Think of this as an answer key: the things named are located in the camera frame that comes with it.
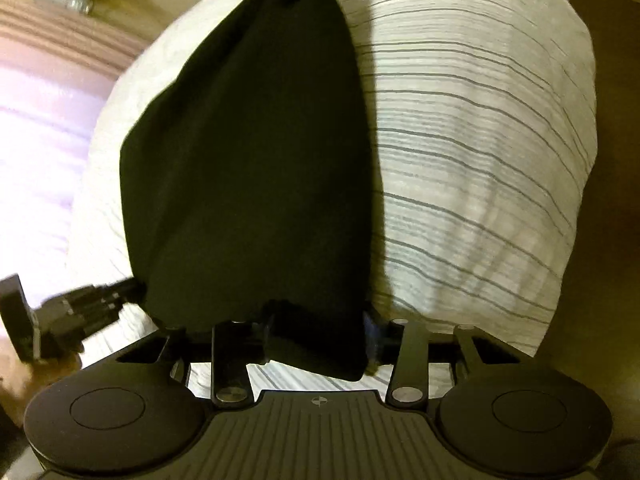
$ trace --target ribbed surface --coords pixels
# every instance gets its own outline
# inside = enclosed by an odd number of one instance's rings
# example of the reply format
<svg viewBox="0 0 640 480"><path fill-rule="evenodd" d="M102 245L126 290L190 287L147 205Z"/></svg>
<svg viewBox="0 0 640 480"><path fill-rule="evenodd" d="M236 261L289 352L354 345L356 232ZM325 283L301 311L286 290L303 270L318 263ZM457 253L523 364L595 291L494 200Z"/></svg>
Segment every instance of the ribbed surface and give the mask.
<svg viewBox="0 0 640 480"><path fill-rule="evenodd" d="M45 480L62 480L48 473ZM490 480L450 455L417 413L375 392L265 392L214 418L173 463L141 480ZM594 480L583 473L574 480Z"/></svg>

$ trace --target black cloth bag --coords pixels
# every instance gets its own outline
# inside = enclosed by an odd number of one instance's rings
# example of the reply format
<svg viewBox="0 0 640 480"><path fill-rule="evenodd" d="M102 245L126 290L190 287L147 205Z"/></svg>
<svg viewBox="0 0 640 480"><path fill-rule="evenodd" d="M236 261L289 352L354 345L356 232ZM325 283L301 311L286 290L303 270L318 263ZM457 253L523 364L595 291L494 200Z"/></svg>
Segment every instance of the black cloth bag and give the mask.
<svg viewBox="0 0 640 480"><path fill-rule="evenodd" d="M268 358L360 378L372 162L335 0L244 0L130 131L120 179L152 318L271 316Z"/></svg>

